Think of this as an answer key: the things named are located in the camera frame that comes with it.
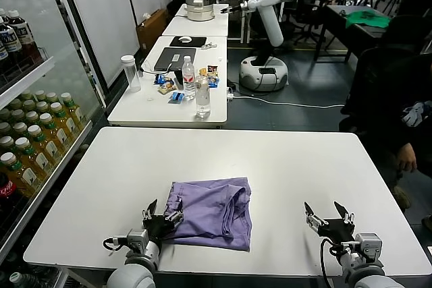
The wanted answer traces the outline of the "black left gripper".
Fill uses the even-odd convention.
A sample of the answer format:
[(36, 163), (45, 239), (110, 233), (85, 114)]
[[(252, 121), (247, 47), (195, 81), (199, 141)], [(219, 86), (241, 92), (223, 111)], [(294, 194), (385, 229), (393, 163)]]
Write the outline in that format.
[(163, 239), (166, 235), (179, 226), (184, 220), (182, 197), (176, 196), (174, 201), (167, 202), (163, 215), (154, 215), (157, 207), (157, 199), (153, 200), (142, 211), (143, 226), (148, 231), (150, 239)]

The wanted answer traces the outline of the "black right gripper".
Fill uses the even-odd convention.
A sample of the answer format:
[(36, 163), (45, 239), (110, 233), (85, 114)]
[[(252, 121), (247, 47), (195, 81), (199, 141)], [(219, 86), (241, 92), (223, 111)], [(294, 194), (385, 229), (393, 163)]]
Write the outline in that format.
[(327, 219), (318, 217), (307, 202), (304, 203), (306, 223), (320, 237), (328, 238), (333, 244), (353, 241), (354, 213), (348, 212), (345, 206), (334, 202), (340, 219)]

